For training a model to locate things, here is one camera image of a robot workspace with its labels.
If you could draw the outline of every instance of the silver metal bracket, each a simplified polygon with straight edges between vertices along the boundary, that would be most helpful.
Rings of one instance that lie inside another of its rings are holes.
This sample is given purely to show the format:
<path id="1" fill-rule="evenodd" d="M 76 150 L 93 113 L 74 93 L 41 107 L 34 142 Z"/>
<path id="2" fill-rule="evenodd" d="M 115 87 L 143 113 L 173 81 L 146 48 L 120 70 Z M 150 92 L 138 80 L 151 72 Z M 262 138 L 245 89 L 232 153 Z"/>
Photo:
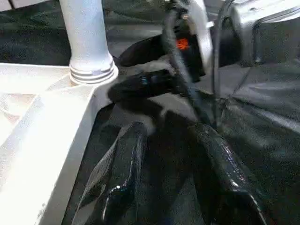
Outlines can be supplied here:
<path id="1" fill-rule="evenodd" d="M 236 0 L 231 10 L 242 43 L 242 66 L 294 59 L 300 50 L 300 3 L 295 0 Z"/>

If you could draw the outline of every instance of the white pole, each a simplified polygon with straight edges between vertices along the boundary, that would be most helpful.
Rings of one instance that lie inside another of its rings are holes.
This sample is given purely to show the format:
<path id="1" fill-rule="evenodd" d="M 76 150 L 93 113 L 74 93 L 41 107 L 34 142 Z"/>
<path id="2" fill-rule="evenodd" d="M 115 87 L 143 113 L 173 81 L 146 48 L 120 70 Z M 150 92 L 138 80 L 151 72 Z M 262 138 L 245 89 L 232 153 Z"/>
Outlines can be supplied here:
<path id="1" fill-rule="evenodd" d="M 108 52 L 101 0 L 60 0 L 71 45 L 71 79 L 76 83 L 109 83 L 118 69 Z"/>

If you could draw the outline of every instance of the orange label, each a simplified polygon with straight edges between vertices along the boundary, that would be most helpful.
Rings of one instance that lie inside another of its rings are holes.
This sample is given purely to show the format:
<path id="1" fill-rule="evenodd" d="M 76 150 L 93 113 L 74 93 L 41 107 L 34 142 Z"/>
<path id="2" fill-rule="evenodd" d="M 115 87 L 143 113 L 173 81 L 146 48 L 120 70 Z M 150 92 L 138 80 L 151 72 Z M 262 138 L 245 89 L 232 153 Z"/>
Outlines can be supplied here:
<path id="1" fill-rule="evenodd" d="M 188 40 L 186 38 L 182 38 L 177 40 L 177 47 L 181 50 L 186 50 L 189 48 Z"/>

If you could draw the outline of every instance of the black rubber hose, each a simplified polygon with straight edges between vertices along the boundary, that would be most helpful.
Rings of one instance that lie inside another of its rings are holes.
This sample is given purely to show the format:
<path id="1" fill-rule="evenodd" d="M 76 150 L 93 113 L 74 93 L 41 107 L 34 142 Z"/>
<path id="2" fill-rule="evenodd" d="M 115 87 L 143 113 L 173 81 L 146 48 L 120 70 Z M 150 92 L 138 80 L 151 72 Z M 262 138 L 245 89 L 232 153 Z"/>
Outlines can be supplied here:
<path id="1" fill-rule="evenodd" d="M 164 28 L 162 34 L 162 43 L 165 51 L 169 54 L 171 64 L 176 69 L 176 76 L 179 86 L 184 91 L 190 104 L 192 105 L 198 119 L 211 126 L 212 123 L 206 112 L 201 108 L 202 99 L 196 92 L 195 88 L 192 88 L 192 78 L 183 62 L 183 58 L 180 50 L 176 45 L 176 35 L 174 32 L 174 27 L 176 21 L 181 13 L 180 8 L 173 7 L 167 13 L 164 21 Z"/>
<path id="2" fill-rule="evenodd" d="M 212 65 L 212 90 L 214 94 L 214 104 L 213 104 L 213 114 L 215 119 L 214 127 L 218 128 L 220 126 L 220 113 L 218 109 L 218 103 L 220 100 L 220 74 L 219 74 L 219 53 L 220 53 L 220 43 L 222 35 L 222 25 L 226 17 L 229 7 L 235 0 L 226 0 L 222 5 L 217 21 L 214 26 L 214 38 L 213 38 L 213 65 Z"/>

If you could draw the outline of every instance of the black fabric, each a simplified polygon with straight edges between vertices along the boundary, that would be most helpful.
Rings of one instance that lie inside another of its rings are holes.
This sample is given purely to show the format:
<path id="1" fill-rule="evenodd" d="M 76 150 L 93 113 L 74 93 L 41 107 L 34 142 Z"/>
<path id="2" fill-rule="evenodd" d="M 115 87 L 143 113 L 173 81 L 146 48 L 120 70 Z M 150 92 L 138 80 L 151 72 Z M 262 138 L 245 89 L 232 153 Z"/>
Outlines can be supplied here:
<path id="1" fill-rule="evenodd" d="M 222 134 L 273 201 L 278 224 L 300 223 L 300 62 L 252 68 L 225 104 Z"/>
<path id="2" fill-rule="evenodd" d="M 146 131 L 141 123 L 120 130 L 90 175 L 73 225 L 113 225 L 121 219 L 140 189 L 145 147 Z"/>
<path id="3" fill-rule="evenodd" d="M 58 1 L 0 13 L 0 62 L 69 64 L 71 49 Z"/>

